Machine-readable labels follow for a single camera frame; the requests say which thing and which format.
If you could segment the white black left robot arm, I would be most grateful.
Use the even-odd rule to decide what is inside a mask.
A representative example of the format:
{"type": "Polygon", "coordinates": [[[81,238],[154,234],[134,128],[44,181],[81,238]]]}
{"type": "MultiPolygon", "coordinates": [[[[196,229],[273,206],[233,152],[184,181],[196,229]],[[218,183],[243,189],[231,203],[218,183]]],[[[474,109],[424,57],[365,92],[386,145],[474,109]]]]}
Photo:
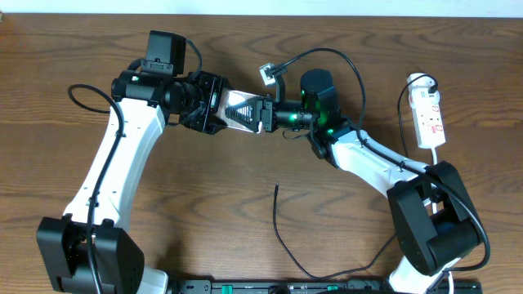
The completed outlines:
{"type": "Polygon", "coordinates": [[[181,35],[151,31],[144,58],[111,85],[109,121],[91,168],[59,218],[45,217],[36,239],[52,288],[67,293],[166,293],[168,274],[145,264],[129,236],[142,172],[170,116],[212,135],[226,80],[201,69],[186,73],[181,35]]]}

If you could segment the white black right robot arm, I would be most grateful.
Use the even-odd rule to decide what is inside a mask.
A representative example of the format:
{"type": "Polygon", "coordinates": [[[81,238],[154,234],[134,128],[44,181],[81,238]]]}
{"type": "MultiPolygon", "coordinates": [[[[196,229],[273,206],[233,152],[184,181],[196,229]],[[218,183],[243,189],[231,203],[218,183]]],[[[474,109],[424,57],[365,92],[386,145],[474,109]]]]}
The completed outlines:
{"type": "Polygon", "coordinates": [[[302,75],[301,100],[284,99],[284,80],[269,65],[261,73],[277,86],[277,95],[227,90],[221,96],[221,116],[231,127],[252,133],[304,130],[318,158],[358,176],[387,198],[403,252],[387,280],[392,291],[434,292],[441,279],[460,270],[459,260],[480,245],[489,246],[457,169],[447,162],[413,161],[373,140],[342,116],[328,70],[302,75]]]}

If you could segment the Galaxy S25 Ultra smartphone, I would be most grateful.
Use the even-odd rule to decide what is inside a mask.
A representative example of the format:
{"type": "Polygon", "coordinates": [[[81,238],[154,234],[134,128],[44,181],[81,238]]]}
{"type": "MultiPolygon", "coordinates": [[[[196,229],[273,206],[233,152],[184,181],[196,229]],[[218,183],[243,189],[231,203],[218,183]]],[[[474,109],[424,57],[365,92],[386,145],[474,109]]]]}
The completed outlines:
{"type": "Polygon", "coordinates": [[[260,133],[262,123],[257,113],[260,96],[244,91],[225,89],[222,91],[216,116],[227,128],[249,133],[260,133]]]}

